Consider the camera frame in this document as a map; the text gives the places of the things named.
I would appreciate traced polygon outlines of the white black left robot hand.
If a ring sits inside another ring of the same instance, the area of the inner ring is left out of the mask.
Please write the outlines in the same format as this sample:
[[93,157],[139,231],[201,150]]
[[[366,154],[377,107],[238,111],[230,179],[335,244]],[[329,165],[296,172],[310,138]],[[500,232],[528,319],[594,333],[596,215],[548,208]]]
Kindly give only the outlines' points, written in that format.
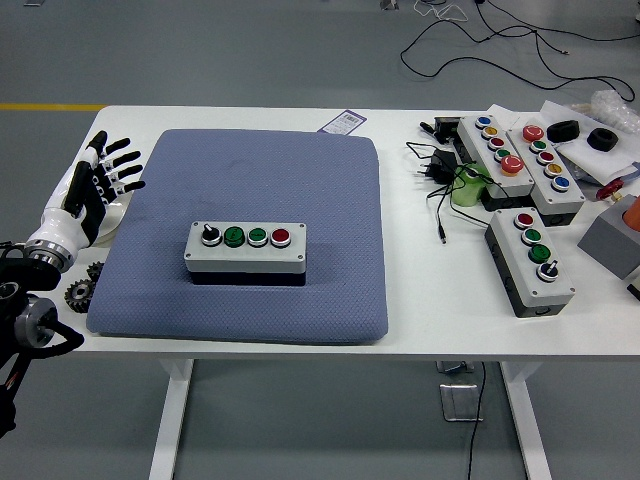
[[109,143],[105,131],[88,142],[51,194],[27,248],[68,257],[96,241],[107,207],[145,186],[131,179],[143,165],[138,162],[141,153],[128,149],[130,143],[128,138]]

